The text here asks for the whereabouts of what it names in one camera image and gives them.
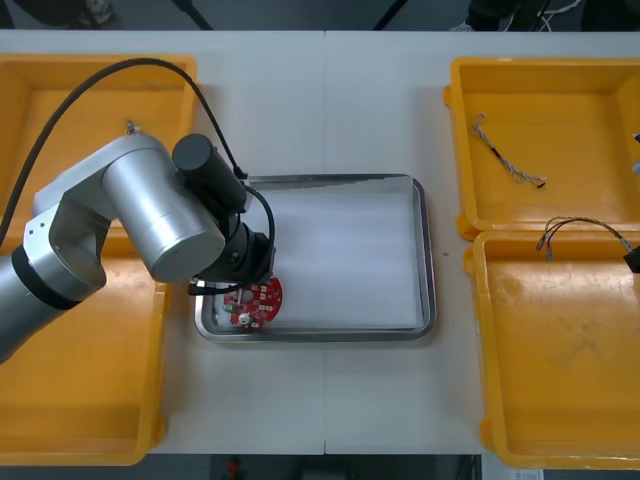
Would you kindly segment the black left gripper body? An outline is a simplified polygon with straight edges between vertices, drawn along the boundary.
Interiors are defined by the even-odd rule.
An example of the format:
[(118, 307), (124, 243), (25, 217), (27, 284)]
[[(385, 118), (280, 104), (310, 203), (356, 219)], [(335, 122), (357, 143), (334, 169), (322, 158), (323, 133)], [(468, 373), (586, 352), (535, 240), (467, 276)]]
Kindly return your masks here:
[(231, 287), (249, 285), (269, 279), (272, 275), (276, 250), (259, 244), (250, 247), (244, 255), (239, 250), (224, 251), (209, 267), (197, 275), (198, 281), (204, 281), (211, 287)]

